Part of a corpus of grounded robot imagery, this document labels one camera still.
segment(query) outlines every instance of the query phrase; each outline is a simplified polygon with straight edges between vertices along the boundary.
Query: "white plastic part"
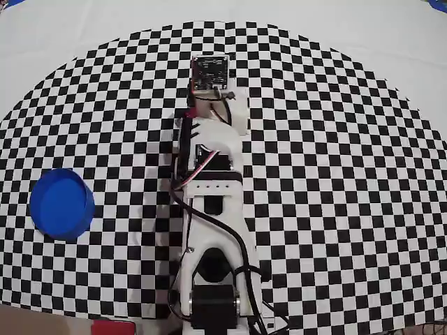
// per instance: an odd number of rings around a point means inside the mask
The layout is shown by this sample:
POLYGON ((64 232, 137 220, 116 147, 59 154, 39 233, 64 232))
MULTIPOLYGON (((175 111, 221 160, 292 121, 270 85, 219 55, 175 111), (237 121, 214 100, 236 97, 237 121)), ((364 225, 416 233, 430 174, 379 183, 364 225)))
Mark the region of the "white plastic part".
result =
MULTIPOLYGON (((193 129, 197 133, 191 138, 191 153, 189 157, 189 168, 194 167, 195 148, 197 144, 203 144, 208 149, 219 150, 227 154, 232 162, 233 170, 242 174, 242 141, 237 131, 228 124, 211 119, 195 118, 194 124, 198 124, 193 129)), ((189 203, 193 199, 193 207, 198 211, 204 211, 205 195, 222 195, 223 212, 215 216, 232 229, 234 229, 244 240, 247 247, 249 262, 258 267, 259 260, 256 254, 255 244, 245 223, 242 213, 243 189, 239 181, 193 180, 184 188, 183 201, 189 203)), ((183 224, 183 247, 186 246, 186 231, 188 225, 188 215, 184 215, 183 224)), ((222 250, 233 269, 242 266, 242 255, 240 246, 227 232, 212 225, 211 223, 193 216, 189 233, 189 247, 192 253, 186 253, 180 269, 180 302, 182 312, 189 315, 189 294, 192 289, 192 273, 202 258, 203 253, 212 247, 222 250)), ((261 310, 261 276, 251 273, 253 289, 256 303, 261 310)), ((237 275, 237 290, 240 294, 240 315, 253 315, 249 302, 244 274, 237 275)))
MULTIPOLYGON (((234 99, 226 99, 231 112, 232 127, 236 129, 240 136, 246 135, 250 116, 247 88, 236 87, 235 78, 231 78, 228 81, 228 90, 235 94, 234 99)), ((197 97, 196 109, 198 117, 217 120, 211 111, 212 108, 222 119, 228 121, 225 105, 222 101, 201 100, 204 98, 215 99, 216 96, 214 94, 203 94, 197 97)))

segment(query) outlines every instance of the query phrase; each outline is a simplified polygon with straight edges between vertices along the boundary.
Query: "blue cap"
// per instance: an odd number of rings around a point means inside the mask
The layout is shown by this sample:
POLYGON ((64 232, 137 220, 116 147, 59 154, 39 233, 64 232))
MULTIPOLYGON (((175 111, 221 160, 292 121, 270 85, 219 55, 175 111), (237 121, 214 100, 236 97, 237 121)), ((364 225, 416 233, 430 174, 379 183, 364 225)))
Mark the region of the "blue cap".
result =
POLYGON ((72 170, 54 169, 33 187, 29 200, 36 227, 53 239, 77 239, 90 227, 93 193, 72 170))

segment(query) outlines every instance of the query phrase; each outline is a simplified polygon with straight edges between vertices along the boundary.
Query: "black cable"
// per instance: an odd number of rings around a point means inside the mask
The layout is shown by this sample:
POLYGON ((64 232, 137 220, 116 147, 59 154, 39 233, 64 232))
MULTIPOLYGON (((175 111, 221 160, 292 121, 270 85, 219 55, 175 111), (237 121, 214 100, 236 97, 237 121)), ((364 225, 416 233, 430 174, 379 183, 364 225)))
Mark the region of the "black cable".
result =
POLYGON ((226 110, 226 119, 228 121, 228 124, 231 126, 231 124, 233 123, 233 120, 231 118, 231 111, 230 111, 230 106, 228 105, 228 102, 226 101, 225 98, 222 98, 222 103, 225 106, 225 110, 226 110))
MULTIPOLYGON (((191 199, 191 200, 189 201, 189 205, 192 207, 192 205, 193 205, 193 199, 191 199)), ((188 246, 189 246, 189 232, 191 231, 191 222, 192 222, 192 219, 193 219, 193 216, 192 216, 191 214, 189 214, 189 217, 188 217, 188 227, 187 227, 187 229, 186 229, 185 248, 184 248, 184 251, 183 251, 182 256, 180 257, 180 260, 179 260, 179 268, 177 269, 177 273, 175 274, 174 281, 170 284, 169 289, 168 289, 168 307, 169 307, 170 312, 171 312, 172 314, 174 314, 174 315, 175 315, 177 318, 179 318, 180 320, 189 321, 189 322, 191 321, 191 317, 190 317, 190 316, 183 314, 182 311, 177 312, 177 311, 174 309, 174 305, 173 305, 173 303, 172 303, 172 301, 171 301, 171 294, 173 293, 174 284, 175 284, 175 282, 177 281, 177 277, 178 277, 179 272, 180 272, 180 269, 181 269, 181 267, 182 267, 183 257, 185 256, 186 252, 188 251, 188 246)))
POLYGON ((182 199, 180 199, 176 194, 172 187, 170 187, 169 190, 170 196, 173 198, 174 201, 185 211, 187 211, 190 215, 194 214, 195 216, 198 216, 199 218, 208 221, 209 223, 221 228, 222 230, 226 231, 228 234, 234 237, 236 242, 239 244, 240 251, 242 254, 242 261, 244 266, 246 267, 246 270, 244 271, 244 277, 245 277, 245 283, 247 286, 247 293, 249 296, 249 301, 251 305, 251 309, 253 310, 253 314, 256 318, 256 323, 258 324, 258 327, 261 331, 262 335, 268 335, 267 329, 265 328, 261 312, 259 311, 258 304, 256 303, 256 297, 254 295, 253 290, 253 282, 251 280, 251 272, 249 271, 248 266, 249 263, 249 255, 247 251, 247 246, 244 243, 244 240, 241 238, 241 236, 234 231, 231 227, 228 227, 225 223, 217 220, 216 218, 207 215, 206 213, 203 213, 201 211, 198 211, 197 209, 190 207, 187 203, 185 203, 182 199))
POLYGON ((233 123, 233 120, 231 118, 230 106, 228 105, 226 98, 224 96, 222 96, 222 93, 220 92, 220 90, 217 87, 215 87, 213 89, 213 91, 214 91, 214 95, 216 96, 216 99, 220 100, 223 103, 223 106, 225 107, 225 111, 226 111, 227 124, 229 124, 231 126, 233 123))
MULTIPOLYGON (((263 304, 264 304, 264 306, 266 306, 268 309, 270 309, 274 313, 274 308, 268 302, 263 300, 263 304)), ((269 335, 276 335, 280 332, 283 332, 284 330, 287 330, 290 327, 290 325, 288 323, 288 318, 285 315, 280 315, 280 314, 277 314, 277 315, 286 323, 286 325, 278 330, 275 330, 272 333, 269 333, 269 335)))
MULTIPOLYGON (((273 308, 268 302, 266 302, 265 300, 263 300, 263 304, 264 304, 264 306, 266 306, 268 309, 270 309, 273 313, 275 313, 274 308, 273 308)), ((280 334, 280 333, 282 333, 282 332, 288 330, 289 327, 290 327, 288 318, 287 318, 286 316, 284 316, 284 315, 280 315, 280 314, 277 314, 277 315, 278 315, 278 316, 279 316, 279 317, 286 323, 286 325, 285 325, 284 327, 278 329, 278 330, 275 330, 275 331, 269 333, 268 335, 278 335, 278 334, 280 334)), ((250 321, 249 321, 249 329, 250 329, 251 333, 253 333, 253 334, 259 334, 258 330, 254 327, 253 324, 250 323, 250 321)))
POLYGON ((201 98, 200 96, 194 96, 197 100, 204 100, 204 101, 220 101, 221 99, 213 99, 213 98, 201 98))
POLYGON ((183 254, 182 254, 182 256, 180 258, 180 261, 179 261, 179 269, 177 270, 177 273, 175 275, 174 281, 170 284, 169 289, 168 289, 168 307, 169 307, 170 312, 172 314, 174 314, 177 318, 179 318, 180 320, 183 320, 183 321, 190 322, 191 321, 191 317, 188 316, 188 315, 183 314, 182 311, 177 312, 174 309, 174 305, 173 305, 173 303, 171 301, 171 296, 172 296, 172 293, 173 293, 174 283, 177 281, 177 277, 178 277, 179 272, 180 272, 180 267, 182 266, 183 257, 186 254, 186 250, 187 249, 184 249, 184 251, 183 251, 183 254))
POLYGON ((229 125, 229 123, 227 121, 225 121, 225 119, 223 117, 221 117, 218 112, 216 112, 216 110, 212 107, 211 104, 210 104, 210 109, 212 111, 214 111, 214 113, 216 113, 215 115, 216 115, 217 119, 219 119, 220 122, 224 122, 225 124, 229 125))

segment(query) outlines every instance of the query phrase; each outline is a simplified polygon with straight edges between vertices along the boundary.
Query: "wire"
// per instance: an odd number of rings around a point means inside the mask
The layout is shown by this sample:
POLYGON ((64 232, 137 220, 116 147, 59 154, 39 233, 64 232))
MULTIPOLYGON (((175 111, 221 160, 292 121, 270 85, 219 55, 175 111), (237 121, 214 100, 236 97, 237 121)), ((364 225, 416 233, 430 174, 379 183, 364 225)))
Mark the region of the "wire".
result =
POLYGON ((258 304, 256 303, 256 297, 254 295, 254 290, 253 290, 253 282, 251 280, 251 272, 248 269, 249 266, 249 256, 248 256, 248 251, 247 251, 247 246, 244 243, 244 240, 241 238, 241 236, 234 231, 234 229, 232 229, 231 227, 227 226, 225 223, 217 220, 216 218, 207 215, 206 213, 203 213, 201 211, 198 211, 197 209, 189 206, 187 203, 185 203, 182 199, 180 199, 176 194, 175 194, 175 189, 172 187, 173 184, 173 179, 171 179, 171 188, 170 188, 170 196, 173 198, 174 201, 176 201, 176 203, 185 211, 187 211, 190 215, 194 214, 195 216, 198 216, 199 218, 208 221, 209 223, 221 228, 222 230, 226 231, 228 234, 230 234, 231 236, 234 237, 234 239, 236 240, 236 242, 239 244, 240 246, 240 251, 242 254, 242 262, 243 265, 245 267, 244 270, 244 275, 245 275, 245 283, 247 286, 247 293, 249 296, 249 301, 250 301, 250 305, 251 305, 251 309, 253 311, 253 314, 256 318, 256 324, 258 325, 261 334, 262 335, 268 335, 267 333, 267 329, 265 328, 262 316, 261 316, 261 312, 259 311, 258 308, 258 304))
POLYGON ((174 281, 173 281, 173 282, 170 284, 170 286, 169 286, 169 289, 168 289, 168 307, 169 307, 170 312, 171 312, 172 314, 174 314, 177 318, 179 318, 180 320, 183 320, 183 321, 188 321, 188 322, 190 322, 190 321, 191 321, 191 317, 188 316, 188 315, 183 314, 182 311, 177 312, 177 311, 174 309, 173 302, 171 301, 171 296, 172 296, 172 293, 173 293, 174 284, 175 284, 175 282, 177 281, 177 278, 178 278, 178 276, 179 276, 179 273, 180 273, 180 267, 182 266, 183 257, 185 256, 187 250, 188 250, 187 248, 184 249, 183 254, 182 254, 182 256, 180 257, 179 268, 178 268, 178 270, 177 270, 177 273, 175 274, 175 279, 174 279, 174 281))
POLYGON ((222 95, 222 92, 218 87, 214 88, 214 95, 216 96, 217 99, 222 101, 223 106, 225 107, 225 111, 226 111, 227 124, 229 124, 231 126, 231 124, 233 123, 233 120, 231 118, 230 106, 228 105, 228 102, 226 101, 225 97, 222 95))
MULTIPOLYGON (((274 308, 268 303, 268 302, 266 302, 265 300, 263 300, 263 304, 264 304, 264 306, 266 306, 268 309, 270 309, 273 313, 274 313, 274 308)), ((272 333, 270 333, 269 335, 275 335, 275 334, 278 334, 279 332, 282 332, 282 331, 284 331, 284 330, 287 330, 290 326, 289 326, 289 323, 288 323, 288 318, 286 317, 286 316, 284 316, 284 315, 280 315, 280 314, 277 314, 285 323, 286 323, 286 326, 284 326, 284 327, 282 327, 281 329, 278 329, 278 330, 276 330, 276 331, 274 331, 274 332, 272 332, 272 333)))
MULTIPOLYGON (((275 313, 274 308, 273 308, 268 302, 266 302, 265 300, 263 300, 263 304, 264 304, 264 306, 266 306, 268 309, 270 309, 273 313, 275 313)), ((276 314, 277 314, 277 315, 278 315, 278 316, 279 316, 279 317, 286 323, 286 325, 285 325, 284 327, 278 329, 278 330, 275 330, 275 331, 269 333, 268 335, 277 335, 277 334, 280 334, 280 333, 282 333, 282 332, 288 330, 288 328, 290 327, 288 318, 287 318, 286 316, 284 316, 284 315, 279 315, 278 313, 276 313, 276 314)), ((253 333, 255 333, 255 334, 259 334, 258 330, 257 330, 252 324, 250 324, 250 322, 249 322, 249 327, 250 327, 251 332, 253 332, 253 333)))
POLYGON ((228 105, 228 102, 226 101, 225 98, 222 98, 222 103, 225 106, 228 124, 231 126, 231 124, 233 123, 233 120, 232 120, 232 117, 231 117, 230 106, 228 105))
POLYGON ((213 98, 201 98, 200 96, 194 96, 197 100, 204 100, 204 101, 220 101, 221 99, 213 99, 213 98))
POLYGON ((199 165, 199 167, 197 167, 197 169, 194 170, 193 173, 191 173, 191 175, 186 178, 184 181, 182 181, 182 183, 175 187, 175 190, 178 191, 181 188, 184 188, 187 184, 189 184, 194 178, 197 177, 197 175, 199 173, 202 172, 202 170, 204 168, 206 168, 206 166, 208 165, 208 163, 214 158, 214 156, 216 156, 219 153, 219 151, 215 150, 215 151, 211 151, 210 154, 208 155, 208 157, 203 161, 202 164, 199 165))
MULTIPOLYGON (((193 199, 191 199, 191 200, 189 201, 189 206, 191 206, 191 207, 193 206, 193 199)), ((184 251, 183 251, 182 256, 180 257, 180 260, 179 260, 179 268, 177 269, 177 273, 175 274, 174 281, 170 284, 169 289, 168 289, 168 307, 169 307, 170 312, 171 312, 172 314, 174 314, 174 315, 175 315, 177 318, 179 318, 180 320, 189 321, 189 322, 191 321, 191 317, 190 317, 190 316, 183 314, 181 311, 180 311, 180 312, 177 312, 177 311, 174 309, 174 305, 173 305, 173 303, 172 303, 172 301, 171 301, 171 294, 173 293, 174 284, 175 284, 175 282, 177 281, 177 278, 178 278, 179 273, 180 273, 180 269, 181 269, 181 267, 182 267, 183 257, 185 256, 186 252, 188 251, 188 246, 189 246, 189 232, 191 231, 191 222, 192 222, 192 218, 193 218, 193 216, 192 216, 191 214, 189 214, 189 217, 188 217, 188 226, 187 226, 187 228, 186 228, 185 248, 184 248, 184 251)))
POLYGON ((224 119, 223 117, 221 117, 221 116, 219 115, 218 112, 216 112, 216 111, 214 110, 214 108, 212 107, 212 105, 210 105, 210 112, 211 112, 211 114, 213 114, 217 119, 219 119, 220 122, 224 122, 225 124, 228 124, 228 125, 229 125, 229 123, 228 123, 227 121, 225 121, 225 119, 224 119))

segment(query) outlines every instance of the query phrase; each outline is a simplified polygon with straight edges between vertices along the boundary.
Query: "red object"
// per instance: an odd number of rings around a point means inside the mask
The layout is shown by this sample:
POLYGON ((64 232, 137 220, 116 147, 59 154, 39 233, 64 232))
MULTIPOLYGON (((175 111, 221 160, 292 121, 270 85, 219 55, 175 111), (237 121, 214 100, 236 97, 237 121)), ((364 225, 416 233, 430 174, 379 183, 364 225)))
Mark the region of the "red object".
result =
POLYGON ((91 335, 135 335, 135 323, 114 320, 95 320, 91 335))
POLYGON ((189 111, 187 112, 186 117, 191 117, 191 118, 197 117, 197 109, 195 107, 189 108, 189 111))

